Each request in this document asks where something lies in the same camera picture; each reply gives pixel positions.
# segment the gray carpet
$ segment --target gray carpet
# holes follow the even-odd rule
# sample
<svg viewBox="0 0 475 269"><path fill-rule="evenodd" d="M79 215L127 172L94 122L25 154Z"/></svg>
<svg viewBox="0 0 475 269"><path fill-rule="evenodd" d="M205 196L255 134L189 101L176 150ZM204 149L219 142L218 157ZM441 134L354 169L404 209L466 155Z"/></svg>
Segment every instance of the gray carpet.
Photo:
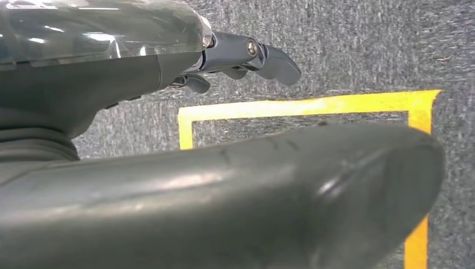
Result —
<svg viewBox="0 0 475 269"><path fill-rule="evenodd" d="M442 89L433 135L445 145L448 178L430 217L429 268L475 269L475 2L460 0L192 0L216 30L281 47L302 69L286 87L250 75L209 76L204 95L165 90L100 112L75 140L82 157L179 148L179 107L265 99ZM403 113L327 116L338 122L405 124ZM198 146L315 124L322 117L195 124ZM403 267L402 248L379 268Z"/></svg>

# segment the yellow rectangle outline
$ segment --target yellow rectangle outline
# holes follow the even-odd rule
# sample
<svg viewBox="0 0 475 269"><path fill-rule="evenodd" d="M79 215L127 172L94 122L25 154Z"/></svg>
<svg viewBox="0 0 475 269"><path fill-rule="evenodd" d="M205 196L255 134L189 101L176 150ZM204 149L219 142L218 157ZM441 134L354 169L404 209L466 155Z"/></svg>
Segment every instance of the yellow rectangle outline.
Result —
<svg viewBox="0 0 475 269"><path fill-rule="evenodd" d="M408 125L431 133L432 104L440 90L331 96L307 100L254 101L180 108L180 148L193 148L193 122L301 115L407 112ZM404 244L404 269L427 269L427 217Z"/></svg>

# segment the gray plastic cover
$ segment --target gray plastic cover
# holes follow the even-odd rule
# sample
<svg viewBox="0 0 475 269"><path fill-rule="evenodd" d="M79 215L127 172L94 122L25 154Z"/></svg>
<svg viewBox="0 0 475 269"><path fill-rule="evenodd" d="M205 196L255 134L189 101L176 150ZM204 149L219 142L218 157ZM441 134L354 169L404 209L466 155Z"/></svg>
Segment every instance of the gray plastic cover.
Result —
<svg viewBox="0 0 475 269"><path fill-rule="evenodd" d="M209 22L172 0L0 0L0 65L200 52Z"/></svg>

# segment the metal screw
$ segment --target metal screw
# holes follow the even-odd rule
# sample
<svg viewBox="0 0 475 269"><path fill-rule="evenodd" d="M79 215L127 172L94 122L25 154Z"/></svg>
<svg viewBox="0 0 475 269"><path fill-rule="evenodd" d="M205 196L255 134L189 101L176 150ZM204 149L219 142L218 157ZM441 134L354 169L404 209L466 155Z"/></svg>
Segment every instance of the metal screw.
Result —
<svg viewBox="0 0 475 269"><path fill-rule="evenodd" d="M257 55L257 43L255 42L255 40L249 39L246 46L247 46L249 55L251 55L252 57Z"/></svg>

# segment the yellow floor marking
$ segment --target yellow floor marking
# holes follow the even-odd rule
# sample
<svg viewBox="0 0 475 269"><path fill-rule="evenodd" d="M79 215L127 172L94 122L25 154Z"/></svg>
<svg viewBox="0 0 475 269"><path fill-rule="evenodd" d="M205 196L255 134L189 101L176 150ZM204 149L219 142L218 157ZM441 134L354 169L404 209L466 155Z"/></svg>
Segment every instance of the yellow floor marking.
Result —
<svg viewBox="0 0 475 269"><path fill-rule="evenodd" d="M193 122L344 113L407 112L408 124L431 133L432 103L440 90L331 96L307 100L254 101L180 108L180 148L193 148ZM427 269L427 217L404 244L404 269Z"/></svg>

